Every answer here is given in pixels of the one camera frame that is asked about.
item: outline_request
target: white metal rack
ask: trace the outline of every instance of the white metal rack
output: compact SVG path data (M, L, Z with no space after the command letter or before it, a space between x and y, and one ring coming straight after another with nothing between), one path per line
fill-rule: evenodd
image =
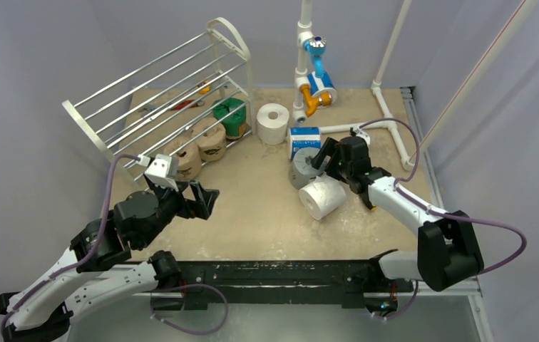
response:
M222 35L217 30L218 26L225 27L234 36L237 44L234 44L228 38ZM160 62L164 60L165 58L173 55L177 51L182 50L183 48L186 48L187 46L191 46L191 44L193 44L194 42L199 41L200 39L204 39L204 37L207 37L210 43L208 46L202 48L198 52L172 65L170 68L156 74L155 76L148 79L147 81L139 83L137 86L134 86L127 93L124 93L118 96L117 98L115 98L114 100L106 103L105 105L102 105L99 109L93 111L92 113L88 115L83 116L78 111L79 107L81 107L82 105L85 105L86 103L91 103L91 101L94 99L99 100L101 98L101 95L103 95L104 93L107 93L111 88L115 87L116 85L120 83L123 83L123 82L134 83L135 75L155 65L157 62ZM219 47L221 45L227 47L227 52L220 54ZM222 61L226 62L226 61L231 61L231 60L236 60L235 65L230 66L226 70L222 69L221 62ZM246 98L246 100L244 101L242 105L239 105L236 108L231 108L229 113L225 115L223 118L219 119L217 123L207 128L200 134L194 137L191 137L184 145L181 145L176 151L171 153L171 155L174 155L175 153L182 150L185 146L194 142L198 137L206 133L213 126L220 124L223 120L232 116L234 113L244 108L245 106L247 107L247 123L252 129L246 132L245 136L249 135L251 132L253 134L255 133L256 112L255 112L255 108L253 104L254 83L252 79L252 67L251 67L250 61L251 61L251 56L250 56L249 49L246 43L242 40L242 37L238 33L238 30L236 30L236 28L228 20L224 18L216 18L207 23L207 28L205 32L175 47L174 49L168 51L167 53L164 53L163 55L146 63L140 68L137 68L134 71L130 72L129 74L119 78L118 80L108 84L107 86L96 91L94 94L88 96L84 100L77 102L75 105L73 105L71 101L66 100L62 103L62 106L66 109L68 114L70 114L70 116L74 119L76 124L83 130L83 132L87 135L87 137L91 139L93 144L100 150L100 152L104 155L104 157L112 161L114 160L117 154L124 152L125 149L127 149L128 147L132 146L135 143L141 143L142 139L145 136L149 135L154 130L157 130L160 126L167 123L168 121L176 118L179 114L183 113L188 108L193 107L197 101L203 100L204 98L208 97L209 95L213 94L216 91L219 91L221 99L217 101L214 105L204 110L201 114L197 115L195 118L187 121L186 124L182 125L180 128L176 129L175 131L161 138L159 141L154 142L151 145L144 147L143 150L138 151L138 153L148 155L148 156L153 155L155 152L159 151L159 149L167 145L169 142L176 139L176 137L178 137L179 135L191 129L191 127L195 125L198 121L212 114L212 110L222 105L228 98L231 98L232 96L239 95L239 94L242 94ZM130 110L127 110L124 113L119 113L119 115L110 115L109 118L102 118L100 116L102 112L107 111L109 108L115 106L117 103L123 100L128 100L129 97L132 96L136 91L143 88L147 88L148 85L150 85L152 82L155 82L159 78L171 73L172 71L179 69L179 67L184 66L186 63L189 63L189 64L199 63L201 64L201 67L196 69L196 71L194 71L193 73L190 73L188 76L182 78L178 82L173 83L172 85L169 85L168 87L162 89L159 93L151 96L147 100L143 101L141 104L131 108ZM246 68L247 90L245 90L242 86L236 83L231 77L229 77L229 74L231 72L241 67ZM178 104L182 103L185 100L190 99L192 96L199 93L200 84L202 83L206 83L204 86L205 87L209 86L210 91L199 96L198 98L196 98L196 101L187 104L185 107L177 110L172 115L169 115L166 118L161 117L161 115L167 113L169 110L172 110ZM227 86L232 86L234 90L231 93L228 93L226 95L225 88ZM173 96L170 100L159 105L157 108L154 108L153 110L148 111L147 113L145 113L145 115L142 115L140 118L138 118L134 122L131 122L128 125L125 125L125 127L123 128L116 127L120 123L124 122L124 120L129 115L132 115L138 112L139 110L144 108L144 106L152 103L155 100L158 100L161 96L168 94L171 90L177 90L177 89L182 90L182 91L179 94ZM104 139L100 136L100 134L102 133L105 133L106 135L111 134L111 136L109 138ZM238 141L240 140L231 142L230 144L227 145L227 147L229 148L233 146ZM136 187L141 187L141 184L138 184L137 181L143 176L143 171L135 172L133 167L136 165L137 164L133 161L128 162L124 165L119 163L117 168L119 170L119 173L121 173L122 176L124 176L127 181L131 182Z

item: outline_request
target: pipe elbow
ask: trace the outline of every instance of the pipe elbow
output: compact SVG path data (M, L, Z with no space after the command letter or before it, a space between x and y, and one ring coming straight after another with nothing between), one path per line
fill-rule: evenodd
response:
M327 92L321 93L318 98L313 97L309 84L302 85L299 91L303 94L303 99L307 105L307 110L305 111L307 117L314 115L319 106L331 104L332 97Z

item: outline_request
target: grey backdrop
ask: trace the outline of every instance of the grey backdrop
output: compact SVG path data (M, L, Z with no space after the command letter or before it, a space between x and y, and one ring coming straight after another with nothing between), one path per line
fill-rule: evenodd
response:
M99 213L107 163L62 100L82 98L216 16L243 32L259 84L291 83L299 1L91 2L0 1L0 292L28 285ZM517 3L414 2L384 82L418 85L425 129ZM329 38L327 69L337 85L369 85L399 4L316 1L314 31ZM539 4L431 154L448 208L528 234L527 253L481 283L497 341L538 341ZM494 229L479 232L488 263L517 246Z
M126 70L141 66L202 33L207 21L223 16L236 26L249 46L258 85L292 86L301 1L91 0L91 3ZM386 87L413 86L419 81L462 3L463 0L414 1L384 78ZM399 0L314 2L312 29L315 34L327 37L324 65L337 87L370 86L400 5ZM188 64L185 70L194 71L194 65ZM171 73L166 80L178 80L178 76L185 74Z
M465 2L415 91L425 131L518 4ZM480 283L496 341L539 341L539 2L429 151L449 209L528 236L519 260ZM519 245L511 233L477 231L487 264Z
M99 215L108 163L61 102L121 73L87 1L0 1L0 293Z

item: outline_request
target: white pipe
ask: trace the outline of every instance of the white pipe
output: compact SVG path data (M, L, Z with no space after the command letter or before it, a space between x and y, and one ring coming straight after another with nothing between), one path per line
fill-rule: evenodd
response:
M364 127L364 130L370 130L373 128L387 128L386 121L381 121L378 123L373 123L371 125L368 125ZM346 125L334 125L334 126L324 126L320 127L320 133L327 134L327 133L340 133L340 132L349 132L350 128L357 128L360 125L363 125L364 123L348 123Z
M303 0L301 1L301 19L299 22L303 25L309 25L312 23L312 6L314 5L314 0Z
M488 47L488 50L483 53L479 62L473 68L471 73L467 76L467 79L463 82L461 87L458 89L454 97L450 100L450 103L444 108L443 112L440 114L438 120L433 124L429 129L423 141L421 141L421 146L419 152L423 153L427 150L427 147L433 142L433 139L440 133L443 128L443 124L452 116L454 112L461 105L463 100L469 94L469 91L474 87L474 85L479 81L483 73L490 67L494 59L501 53L504 46L509 42L511 37L519 29L521 24L526 20L528 15L534 9L534 6L538 0L523 0L518 8L513 12L513 15L509 18L505 26L500 30L500 33L496 36L492 44ZM412 163L412 159L415 154L411 156L408 161L408 164Z
M383 116L385 118L392 118L394 115L391 114L391 111L389 111L389 107L387 107L387 102L385 102L385 98L383 97L381 88L376 85L373 85L371 89L372 93L376 97L377 102L379 102L379 107L381 107L381 110L383 111ZM396 148L398 150L398 153L400 154L400 163L402 164L402 167L408 171L412 170L412 166L410 166L410 164L408 163L410 156L406 151L406 146L404 145L404 142L401 139L397 124L394 121L387 121L385 123L387 124L389 132L391 133L391 137L394 139L394 143L396 144Z
M400 13L398 14L396 25L394 26L394 30L391 32L391 37L389 37L389 43L387 44L387 49L385 50L385 54L383 55L381 66L379 66L379 72L376 74L374 81L372 81L373 84L377 84L378 86L381 85L383 75L385 74L385 69L387 69L387 63L389 63L391 53L394 52L394 46L396 45L396 41L398 40L398 36L400 35L401 28L404 25L404 19L406 19L406 15L408 14L411 3L412 0L404 0L402 7L400 8Z
M297 43L299 43L299 35L304 32L312 31L312 7L314 0L301 1L301 19L297 23ZM297 68L294 70L294 79L307 76L307 52L303 49L302 44L299 45L299 55L297 57ZM303 94L299 89L294 90L294 102L292 104L293 111L303 109Z

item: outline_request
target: faucet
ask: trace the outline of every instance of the faucet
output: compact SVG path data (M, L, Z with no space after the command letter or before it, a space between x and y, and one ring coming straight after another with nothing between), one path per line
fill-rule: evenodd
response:
M305 99L305 104L307 105L305 115L307 115L308 118L314 115L319 106L330 105L332 102L332 96L330 96L328 92L320 93L320 96L317 98L313 97L309 84L302 85L301 88L299 88L299 91L303 93L303 98Z
M322 65L322 54L326 50L326 39L320 36L311 37L305 41L303 44L303 49L309 53L309 57L312 59L314 69L316 71L315 76L317 78L324 77L325 72L324 66ZM313 97L309 81L307 81L307 78L305 77L303 77L303 79L305 79L305 83L302 82L302 84L297 84L297 86L299 86L299 91L303 94L305 104L307 105L305 115L310 117L314 115L318 107L330 105L332 102L332 96L328 92L322 92L317 98Z
M308 39L303 44L303 48L309 53L309 57L312 59L312 64L314 64L314 69L316 70L316 77L322 78L324 76L322 54L326 50L326 39L321 36L315 36Z

